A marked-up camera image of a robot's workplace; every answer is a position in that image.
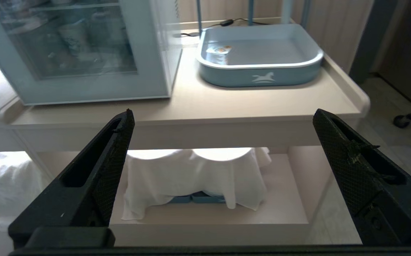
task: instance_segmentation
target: small packet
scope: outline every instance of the small packet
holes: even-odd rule
[[[228,65],[228,54],[232,46],[213,46],[207,49],[208,61],[219,65]]]

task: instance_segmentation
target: white cloth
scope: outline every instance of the white cloth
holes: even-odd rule
[[[123,220],[198,191],[222,194],[230,209],[257,210],[266,193],[259,167],[271,162],[267,148],[134,150],[127,160]]]
[[[25,152],[0,152],[0,230],[7,230],[51,181]]]

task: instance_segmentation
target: white bed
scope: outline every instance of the white bed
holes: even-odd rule
[[[0,255],[12,250],[9,224],[51,181],[25,152],[0,152]]]

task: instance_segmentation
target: shelf surface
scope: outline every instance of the shelf surface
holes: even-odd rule
[[[137,125],[309,121],[318,108],[363,118],[369,108],[366,94],[341,70],[345,83],[322,68],[315,80],[302,85],[228,89],[203,81],[195,56],[196,48],[184,48],[171,99],[36,106],[13,125],[101,127],[127,108]]]
[[[121,220],[126,176],[122,174],[110,225],[223,225],[223,224],[308,224],[288,156],[274,154],[272,163],[261,169],[267,197],[257,211],[226,204],[165,204],[147,208],[143,220]]]

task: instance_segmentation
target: blue container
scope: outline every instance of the blue container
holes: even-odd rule
[[[196,59],[205,81],[225,87],[307,83],[324,52],[298,24],[210,28]]]
[[[191,195],[189,196],[176,196],[168,204],[187,204],[191,202]]]
[[[225,198],[223,196],[209,196],[208,194],[200,191],[193,193],[191,198],[194,203],[198,204],[215,204],[215,203],[225,203]]]

